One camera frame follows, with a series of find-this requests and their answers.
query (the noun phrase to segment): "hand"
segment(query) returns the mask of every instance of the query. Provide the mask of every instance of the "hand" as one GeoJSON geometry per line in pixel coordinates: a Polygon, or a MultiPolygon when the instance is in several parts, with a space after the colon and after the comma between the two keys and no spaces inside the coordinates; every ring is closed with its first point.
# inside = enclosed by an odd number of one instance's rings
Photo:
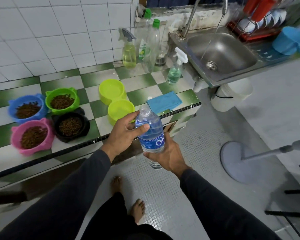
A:
{"type": "Polygon", "coordinates": [[[115,156],[125,151],[131,145],[133,139],[142,135],[143,133],[146,133],[148,129],[150,129],[149,124],[144,124],[134,129],[134,123],[130,123],[130,121],[135,119],[138,114],[139,110],[129,113],[123,118],[117,120],[109,135],[109,138],[100,148],[108,155],[111,162],[115,156]]]}
{"type": "Polygon", "coordinates": [[[164,150],[160,153],[144,152],[143,155],[152,161],[160,163],[160,165],[174,173],[178,178],[182,173],[190,167],[186,165],[181,154],[178,143],[174,142],[169,132],[164,133],[164,150]]]}

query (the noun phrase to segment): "black sleeve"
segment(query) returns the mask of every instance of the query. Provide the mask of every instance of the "black sleeve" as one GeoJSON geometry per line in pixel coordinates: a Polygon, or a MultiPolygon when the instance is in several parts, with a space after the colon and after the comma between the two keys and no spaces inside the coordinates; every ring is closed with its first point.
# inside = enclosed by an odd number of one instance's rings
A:
{"type": "Polygon", "coordinates": [[[183,172],[180,187],[211,240],[280,240],[265,224],[230,200],[195,170],[183,172]]]}
{"type": "Polygon", "coordinates": [[[8,224],[0,240],[75,239],[110,165],[104,151],[95,151],[65,181],[8,224]]]}

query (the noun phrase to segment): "sink drain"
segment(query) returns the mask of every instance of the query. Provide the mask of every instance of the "sink drain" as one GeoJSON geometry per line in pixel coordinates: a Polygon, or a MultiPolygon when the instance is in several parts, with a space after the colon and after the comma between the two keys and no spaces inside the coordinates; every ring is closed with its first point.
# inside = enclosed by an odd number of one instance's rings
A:
{"type": "Polygon", "coordinates": [[[216,71],[218,67],[217,67],[217,64],[214,63],[213,61],[208,61],[206,63],[206,68],[208,68],[211,71],[216,71]]]}

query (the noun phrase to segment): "black pants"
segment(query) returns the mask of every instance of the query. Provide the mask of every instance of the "black pants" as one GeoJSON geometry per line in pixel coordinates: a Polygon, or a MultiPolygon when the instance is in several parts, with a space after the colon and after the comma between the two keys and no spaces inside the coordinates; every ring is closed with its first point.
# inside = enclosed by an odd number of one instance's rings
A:
{"type": "Polygon", "coordinates": [[[90,239],[163,239],[167,234],[148,224],[137,225],[124,205],[124,196],[117,192],[105,202],[90,220],[81,240],[90,239]]]}

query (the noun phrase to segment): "stainless steel sink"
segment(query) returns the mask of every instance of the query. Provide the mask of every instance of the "stainless steel sink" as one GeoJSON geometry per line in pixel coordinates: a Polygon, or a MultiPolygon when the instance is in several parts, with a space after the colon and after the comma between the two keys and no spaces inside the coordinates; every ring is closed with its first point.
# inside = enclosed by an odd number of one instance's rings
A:
{"type": "Polygon", "coordinates": [[[227,33],[200,34],[189,38],[187,44],[201,64],[215,73],[240,71],[258,61],[248,48],[227,33]]]}
{"type": "Polygon", "coordinates": [[[210,87],[249,77],[297,58],[275,51],[271,40],[242,43],[226,27],[217,31],[216,28],[193,30],[188,32],[186,39],[179,33],[170,33],[169,36],[170,45],[187,54],[190,66],[210,87]]]}

